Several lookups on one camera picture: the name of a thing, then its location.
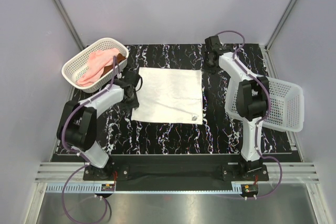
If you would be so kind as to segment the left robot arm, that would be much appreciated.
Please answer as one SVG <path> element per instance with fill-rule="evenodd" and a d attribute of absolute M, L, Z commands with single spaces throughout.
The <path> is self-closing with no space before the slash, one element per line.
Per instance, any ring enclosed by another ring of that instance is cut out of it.
<path fill-rule="evenodd" d="M 143 79 L 138 73 L 126 71 L 98 93 L 81 101 L 68 101 L 64 106 L 57 139 L 67 151 L 83 157 L 87 164 L 95 167 L 95 174 L 103 180 L 113 175 L 113 167 L 108 164 L 109 155 L 96 141 L 97 119 L 116 104 L 137 109 L 137 87 L 142 85 Z"/>

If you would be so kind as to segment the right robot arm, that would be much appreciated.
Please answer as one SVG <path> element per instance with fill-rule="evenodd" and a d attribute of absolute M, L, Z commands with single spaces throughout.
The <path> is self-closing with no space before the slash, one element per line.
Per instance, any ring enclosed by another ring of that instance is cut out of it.
<path fill-rule="evenodd" d="M 206 38 L 204 70 L 216 73 L 223 69 L 237 85 L 236 110 L 243 122 L 238 173 L 250 180 L 263 165 L 260 144 L 262 124 L 270 113 L 269 80 L 249 70 L 237 56 L 239 50 L 222 45 L 218 35 Z"/>

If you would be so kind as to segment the white towel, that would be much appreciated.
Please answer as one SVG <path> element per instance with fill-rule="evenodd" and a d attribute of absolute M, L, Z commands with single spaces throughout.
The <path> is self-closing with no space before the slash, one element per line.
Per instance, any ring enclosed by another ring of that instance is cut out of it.
<path fill-rule="evenodd" d="M 148 123 L 203 123 L 200 70 L 139 68 L 143 84 L 131 120 Z"/>

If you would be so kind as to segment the pink towel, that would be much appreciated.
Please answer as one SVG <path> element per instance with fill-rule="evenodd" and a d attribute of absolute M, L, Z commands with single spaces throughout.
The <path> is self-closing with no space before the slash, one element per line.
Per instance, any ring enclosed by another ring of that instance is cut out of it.
<path fill-rule="evenodd" d="M 119 53 L 120 51 L 117 48 L 92 52 L 87 61 L 88 69 L 77 80 L 76 84 L 81 87 L 87 87 L 97 82 L 101 78 L 104 67 L 112 64 L 113 58 Z"/>

